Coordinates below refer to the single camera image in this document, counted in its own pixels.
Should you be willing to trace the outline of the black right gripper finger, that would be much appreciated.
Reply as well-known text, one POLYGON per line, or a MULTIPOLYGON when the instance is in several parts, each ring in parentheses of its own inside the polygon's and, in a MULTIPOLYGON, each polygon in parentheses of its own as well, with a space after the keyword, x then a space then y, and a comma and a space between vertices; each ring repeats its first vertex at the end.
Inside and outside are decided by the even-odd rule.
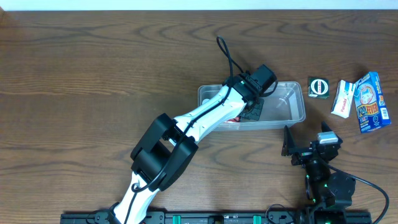
MULTIPOLYGON (((327 132, 327 131, 332 131, 332 129, 324 121, 322 121, 322 123, 321 123, 321 129, 322 129, 321 133, 327 132)), ((338 142, 336 142, 335 144, 341 144, 342 142, 343 142, 343 140, 338 136, 338 142)))
POLYGON ((288 126, 284 126, 284 143, 282 145, 281 156, 291 156, 296 153, 295 141, 288 126))

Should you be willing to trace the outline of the red Panadol box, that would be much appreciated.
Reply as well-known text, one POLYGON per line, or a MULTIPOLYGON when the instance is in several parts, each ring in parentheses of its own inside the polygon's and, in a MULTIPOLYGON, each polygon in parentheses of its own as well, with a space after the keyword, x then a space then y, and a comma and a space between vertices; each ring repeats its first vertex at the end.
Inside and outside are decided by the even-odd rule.
POLYGON ((241 122, 241 116, 237 116, 235 118, 231 118, 225 121, 225 123, 240 123, 240 122, 241 122))

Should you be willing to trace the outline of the clear plastic container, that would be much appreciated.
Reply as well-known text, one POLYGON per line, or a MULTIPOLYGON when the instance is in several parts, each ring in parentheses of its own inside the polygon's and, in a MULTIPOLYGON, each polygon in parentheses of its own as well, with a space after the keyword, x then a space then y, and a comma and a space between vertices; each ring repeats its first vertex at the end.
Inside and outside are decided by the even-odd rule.
POLYGON ((291 127, 306 118, 302 88, 297 82, 279 82, 273 94, 264 98, 259 119, 226 121, 215 131, 255 131, 291 127))

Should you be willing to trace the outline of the black bottle white cap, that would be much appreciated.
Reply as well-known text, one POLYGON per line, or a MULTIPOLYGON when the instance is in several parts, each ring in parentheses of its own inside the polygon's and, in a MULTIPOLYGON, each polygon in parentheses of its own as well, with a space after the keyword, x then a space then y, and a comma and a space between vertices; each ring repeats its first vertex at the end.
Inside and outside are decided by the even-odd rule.
POLYGON ((206 98, 202 101, 202 105, 206 105, 210 102, 210 99, 206 98))

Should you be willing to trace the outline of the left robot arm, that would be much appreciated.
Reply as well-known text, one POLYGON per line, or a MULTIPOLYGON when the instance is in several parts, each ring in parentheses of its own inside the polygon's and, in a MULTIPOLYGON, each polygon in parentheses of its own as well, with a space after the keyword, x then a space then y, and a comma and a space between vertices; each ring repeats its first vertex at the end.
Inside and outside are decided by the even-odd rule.
POLYGON ((226 80, 219 92, 196 109, 174 118, 158 116, 131 152, 131 183, 109 212, 110 223, 140 223, 158 192, 169 188, 185 171, 198 143, 219 124, 254 107, 277 85, 265 65, 226 80))

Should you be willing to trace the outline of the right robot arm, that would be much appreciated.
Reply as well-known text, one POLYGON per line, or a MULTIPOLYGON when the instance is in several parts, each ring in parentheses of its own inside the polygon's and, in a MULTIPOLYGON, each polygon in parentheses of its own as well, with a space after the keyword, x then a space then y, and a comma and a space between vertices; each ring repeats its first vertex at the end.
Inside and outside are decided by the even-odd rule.
POLYGON ((305 169, 306 195, 313 202, 296 213, 294 223, 347 224, 346 208, 352 205, 356 181, 331 171, 329 162, 338 155, 343 140, 325 122, 321 128, 308 147, 298 147, 289 127, 284 127, 281 155, 290 156, 293 166, 305 169))

